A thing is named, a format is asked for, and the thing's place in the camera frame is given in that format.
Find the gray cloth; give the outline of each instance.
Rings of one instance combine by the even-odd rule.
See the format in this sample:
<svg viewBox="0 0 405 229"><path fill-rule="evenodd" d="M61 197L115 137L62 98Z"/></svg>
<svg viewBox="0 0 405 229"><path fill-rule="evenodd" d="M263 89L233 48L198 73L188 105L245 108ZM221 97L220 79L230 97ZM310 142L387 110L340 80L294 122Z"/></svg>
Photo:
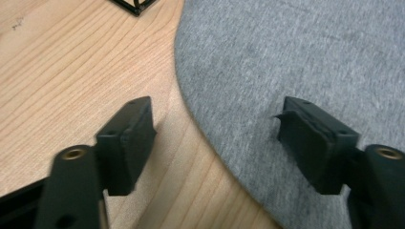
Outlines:
<svg viewBox="0 0 405 229"><path fill-rule="evenodd" d="M186 0L183 97L217 153L285 228L350 228L346 196L318 195L276 140L286 95L372 143L405 150L405 2Z"/></svg>

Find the black plastic part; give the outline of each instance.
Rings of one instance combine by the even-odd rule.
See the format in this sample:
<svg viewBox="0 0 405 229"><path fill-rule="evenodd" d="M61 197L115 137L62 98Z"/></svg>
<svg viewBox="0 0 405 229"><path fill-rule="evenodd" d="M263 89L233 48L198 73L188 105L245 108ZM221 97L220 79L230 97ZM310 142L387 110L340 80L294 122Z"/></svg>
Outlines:
<svg viewBox="0 0 405 229"><path fill-rule="evenodd" d="M286 97L278 138L298 167L323 195L340 194L346 153L355 148L359 134L316 105Z"/></svg>
<svg viewBox="0 0 405 229"><path fill-rule="evenodd" d="M45 178L0 198L0 228L32 228Z"/></svg>
<svg viewBox="0 0 405 229"><path fill-rule="evenodd" d="M405 155L370 145L358 159L358 173L348 176L353 228L405 228Z"/></svg>
<svg viewBox="0 0 405 229"><path fill-rule="evenodd" d="M150 5L152 5L156 0L144 0L142 3L139 2L139 0L134 0L134 6L127 3L124 0L112 0L116 4L118 4L120 7L124 8L125 10L128 10L131 12L134 16L138 17L140 14L146 10Z"/></svg>
<svg viewBox="0 0 405 229"><path fill-rule="evenodd" d="M90 146L74 146L53 161L34 228L107 228L96 155Z"/></svg>
<svg viewBox="0 0 405 229"><path fill-rule="evenodd" d="M150 97L125 104L98 132L96 153L109 196L125 196L134 190L155 135Z"/></svg>

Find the scratch on wood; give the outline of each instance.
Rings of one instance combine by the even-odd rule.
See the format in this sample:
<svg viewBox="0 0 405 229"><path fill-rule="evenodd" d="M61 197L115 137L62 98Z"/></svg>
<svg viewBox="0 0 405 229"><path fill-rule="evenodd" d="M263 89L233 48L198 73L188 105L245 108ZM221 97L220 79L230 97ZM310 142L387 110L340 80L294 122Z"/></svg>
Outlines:
<svg viewBox="0 0 405 229"><path fill-rule="evenodd" d="M24 21L24 17L18 17L18 18L16 19L17 24L16 24L16 25L13 25L13 26L12 26L12 29L16 31L16 30L17 30L17 27L20 27L20 26L23 25L23 21Z"/></svg>

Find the light wood surface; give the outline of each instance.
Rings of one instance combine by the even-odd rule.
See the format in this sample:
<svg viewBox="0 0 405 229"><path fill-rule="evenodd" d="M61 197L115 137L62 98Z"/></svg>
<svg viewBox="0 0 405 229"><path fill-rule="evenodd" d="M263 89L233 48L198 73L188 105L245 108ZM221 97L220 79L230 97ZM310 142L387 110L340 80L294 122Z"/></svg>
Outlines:
<svg viewBox="0 0 405 229"><path fill-rule="evenodd" d="M0 196L45 177L53 156L128 100L152 96L158 135L112 228L278 228L222 165L174 69L182 0L136 18L106 0L0 0Z"/></svg>

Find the gray fabric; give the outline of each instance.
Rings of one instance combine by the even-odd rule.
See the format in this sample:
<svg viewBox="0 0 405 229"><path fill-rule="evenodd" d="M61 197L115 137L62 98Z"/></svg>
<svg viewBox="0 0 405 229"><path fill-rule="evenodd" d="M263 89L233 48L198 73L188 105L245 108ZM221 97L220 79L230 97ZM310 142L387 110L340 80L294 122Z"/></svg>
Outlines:
<svg viewBox="0 0 405 229"><path fill-rule="evenodd" d="M346 197L314 192L276 140L284 97L309 100L405 150L405 3L186 0L176 38L183 97L248 192L285 228L350 228Z"/></svg>

